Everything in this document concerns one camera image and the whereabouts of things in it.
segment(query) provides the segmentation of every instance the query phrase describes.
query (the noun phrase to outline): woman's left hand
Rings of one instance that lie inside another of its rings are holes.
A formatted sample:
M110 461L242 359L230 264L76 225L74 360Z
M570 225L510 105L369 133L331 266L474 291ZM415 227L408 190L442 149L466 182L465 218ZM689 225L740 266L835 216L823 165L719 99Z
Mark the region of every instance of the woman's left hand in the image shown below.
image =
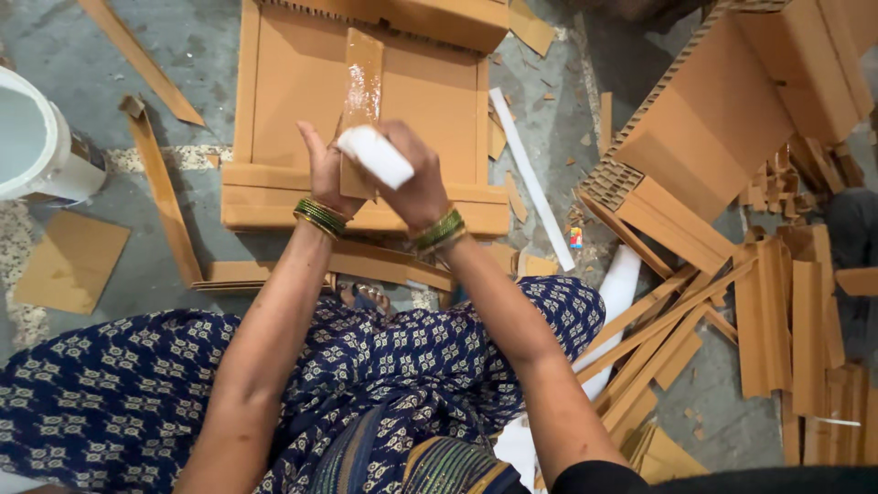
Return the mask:
M342 152L335 145L335 139L328 146L310 122L298 121L296 127L308 147L311 156L311 194L324 206L329 206L348 218L354 217L365 199L344 197L339 193L339 179L342 173Z

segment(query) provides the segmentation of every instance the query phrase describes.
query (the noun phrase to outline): bucket rim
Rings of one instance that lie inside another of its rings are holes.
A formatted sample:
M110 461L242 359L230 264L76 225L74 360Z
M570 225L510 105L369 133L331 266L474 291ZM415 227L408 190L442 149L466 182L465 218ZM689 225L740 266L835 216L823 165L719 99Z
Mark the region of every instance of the bucket rim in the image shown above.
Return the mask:
M8 84L4 79L11 80L14 84ZM8 197L10 193L16 192L17 189L25 189L20 192L26 193L29 190L30 183L39 176L47 167L52 157L58 149L59 137L59 121L55 116L52 104L46 96L40 92L33 84L18 73L5 67L0 67L0 85L25 94L33 100L40 113L43 116L43 123L46 126L46 141L43 142L43 149L40 155L34 160L30 168L23 171L17 177L0 182L0 197Z

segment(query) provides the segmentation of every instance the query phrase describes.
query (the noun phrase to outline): bangle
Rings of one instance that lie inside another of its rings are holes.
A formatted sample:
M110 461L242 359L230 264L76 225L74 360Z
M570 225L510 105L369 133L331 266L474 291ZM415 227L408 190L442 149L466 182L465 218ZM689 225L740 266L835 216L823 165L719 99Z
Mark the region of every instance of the bangle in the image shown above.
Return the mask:
M418 251L430 252L434 251L447 242L457 240L466 233L466 224L464 218L450 205L448 213L439 219L432 227L423 230L414 240Z
M300 200L292 214L299 220L312 223L333 240L338 240L338 237L344 233L344 225L348 222L341 213L310 197Z

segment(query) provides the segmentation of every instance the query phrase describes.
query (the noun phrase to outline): woman's right hand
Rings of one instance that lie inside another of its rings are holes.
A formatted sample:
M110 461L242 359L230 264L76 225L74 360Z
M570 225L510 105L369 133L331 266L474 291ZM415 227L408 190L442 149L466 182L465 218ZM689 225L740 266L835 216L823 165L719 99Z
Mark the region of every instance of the woman's right hand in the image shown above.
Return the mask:
M449 208L439 156L401 120L382 121L377 127L414 168L414 176L395 191L375 180L381 197L413 233L432 227Z

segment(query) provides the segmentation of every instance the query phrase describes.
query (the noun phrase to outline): concrete floor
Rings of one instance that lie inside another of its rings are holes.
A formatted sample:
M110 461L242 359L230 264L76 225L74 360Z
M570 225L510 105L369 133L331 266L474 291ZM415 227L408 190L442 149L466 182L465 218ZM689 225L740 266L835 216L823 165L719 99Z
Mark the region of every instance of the concrete floor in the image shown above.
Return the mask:
M679 22L667 35L644 33L627 25L596 18L587 12L576 21L580 9L570 0L528 0L534 12L557 27L558 37L548 56L539 57L511 34L500 45L503 64L491 64L492 86L512 98L517 126L547 192L552 209L565 223L572 202L570 188L596 163L594 103L587 86L614 92L613 121L621 127L658 81L674 56L687 42L699 14ZM234 132L239 0L112 1L119 16L141 43L176 81L184 95L204 116L209 129L185 125L126 63L118 50L83 13L76 0L0 0L0 42L18 65L18 72L41 89L61 109L72 127L88 134L104 149L133 146L124 119L115 109L125 92L141 93L155 109L151 118L163 146L212 145L227 147ZM523 62L525 57L537 69ZM874 52L867 70L875 72ZM552 88L542 82L552 84ZM551 91L555 101L544 101ZM878 185L874 154L865 141L864 129L852 137L854 155L866 164L872 187ZM590 134L592 145L580 143ZM219 221L219 173L198 160L169 156L177 197L189 227L198 259L204 265L214 259L277 258L287 236L235 235ZM568 156L576 159L565 166ZM170 256L155 207L142 173L119 166L104 190L86 204L72 207L89 216L132 230L116 270L95 312L72 315L48 309L23 313L11 302L9 290L17 278L32 242L54 210L0 204L0 267L5 271L5 300L0 300L0 361L17 347L64 331L158 309L192 307L243 315L247 297L213 297L184 289ZM492 183L502 183L506 170L515 170L505 151L491 168ZM524 198L529 207L529 198ZM536 214L516 224L507 242L517 248L546 256L552 253ZM756 217L754 222L772 228L775 218ZM732 242L743 240L741 215L731 207L715 227ZM585 228L587 245L577 253L574 275L597 285L603 278L618 241L598 222ZM644 268L638 292L659 282ZM397 309L423 303L424 294L413 295L407 287L385 287ZM740 397L738 353L714 330L704 330L704 345L689 368L666 392L658 390L658 422L698 461L712 471L781 464L781 443L772 400ZM692 369L697 369L693 377ZM704 441L692 431L695 423L683 415L686 408L704 417Z

